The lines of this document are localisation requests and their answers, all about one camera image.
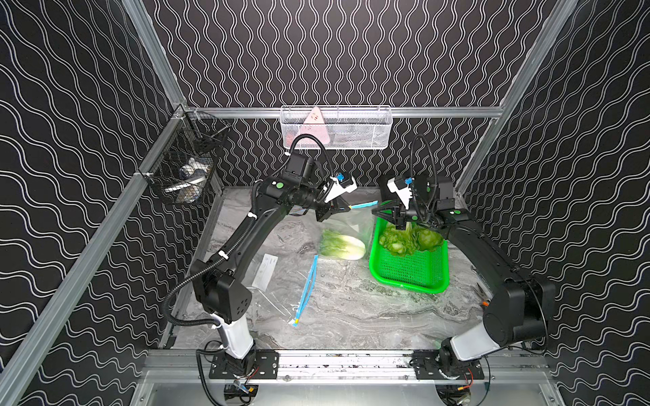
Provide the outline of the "clear zip-top bag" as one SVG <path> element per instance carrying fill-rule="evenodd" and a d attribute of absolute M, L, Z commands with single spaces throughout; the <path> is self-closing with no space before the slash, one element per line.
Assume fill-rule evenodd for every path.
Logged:
<path fill-rule="evenodd" d="M 299 326 L 316 287 L 319 255 L 263 254 L 253 259 L 244 279 L 253 295 L 248 319 Z"/>
<path fill-rule="evenodd" d="M 333 215 L 331 218 L 325 220 L 320 226 L 321 234 L 318 240 L 318 254 L 322 233 L 325 229 L 330 229 L 361 240 L 366 245 L 367 250 L 364 257 L 362 257 L 360 260 L 368 259 L 372 248 L 372 239 L 376 223 L 376 218 L 372 215 L 372 209 L 377 206 L 377 203 L 378 201 L 375 200 L 355 204 L 350 206 L 349 212 Z"/>

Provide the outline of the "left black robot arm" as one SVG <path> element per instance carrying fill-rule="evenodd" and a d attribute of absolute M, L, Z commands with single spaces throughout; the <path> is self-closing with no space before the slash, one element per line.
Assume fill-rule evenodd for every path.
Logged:
<path fill-rule="evenodd" d="M 235 377 L 248 376 L 256 368 L 257 349 L 245 319 L 252 292 L 243 284 L 255 254 L 296 206 L 314 211 L 320 223 L 350 210 L 343 194 L 356 188 L 355 179 L 348 173 L 337 174 L 330 157 L 318 162 L 299 153 L 298 145 L 303 140 L 313 142 L 320 150 L 325 148 L 315 135 L 297 135 L 283 166 L 263 181 L 255 182 L 251 208 L 231 237 L 207 261 L 193 262 L 188 275 L 169 291 L 162 305 L 165 320 L 173 326 L 217 328 L 223 347 L 199 349 L 196 355 L 223 356 L 228 371 Z M 193 287 L 208 317 L 181 320 L 173 315 L 171 301 L 187 285 Z"/>

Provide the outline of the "cabbage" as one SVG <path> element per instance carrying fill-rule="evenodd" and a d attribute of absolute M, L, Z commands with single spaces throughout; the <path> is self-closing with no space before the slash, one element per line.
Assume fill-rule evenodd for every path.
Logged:
<path fill-rule="evenodd" d="M 416 227 L 413 229 L 413 238 L 415 240 L 416 248 L 422 252 L 434 252 L 439 247 L 443 246 L 445 239 L 443 236 L 431 229 Z"/>
<path fill-rule="evenodd" d="M 395 256 L 413 255 L 417 251 L 416 239 L 410 224 L 404 229 L 398 229 L 394 224 L 387 223 L 378 238 L 378 243 Z"/>
<path fill-rule="evenodd" d="M 319 244 L 319 254 L 324 257 L 356 261 L 366 253 L 366 245 L 358 238 L 325 229 Z"/>

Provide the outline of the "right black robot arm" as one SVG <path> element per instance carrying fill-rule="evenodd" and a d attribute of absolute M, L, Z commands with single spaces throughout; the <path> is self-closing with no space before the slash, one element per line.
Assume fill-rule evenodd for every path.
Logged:
<path fill-rule="evenodd" d="M 456 207 L 450 179 L 385 175 L 380 193 L 374 216 L 399 229 L 414 223 L 439 233 L 474 265 L 492 294 L 479 323 L 441 343 L 437 364 L 445 377 L 462 375 L 480 358 L 513 344 L 548 339 L 555 285 L 518 266 L 482 231 L 472 213 Z"/>

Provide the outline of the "green plastic basket tray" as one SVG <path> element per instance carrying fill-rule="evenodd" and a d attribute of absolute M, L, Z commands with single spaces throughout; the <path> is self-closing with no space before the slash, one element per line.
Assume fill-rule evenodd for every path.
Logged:
<path fill-rule="evenodd" d="M 422 294 L 440 294 L 450 283 L 448 243 L 434 252 L 417 250 L 413 255 L 391 255 L 378 243 L 390 220 L 376 217 L 369 269 L 381 284 Z M 411 223 L 412 230 L 418 225 Z"/>

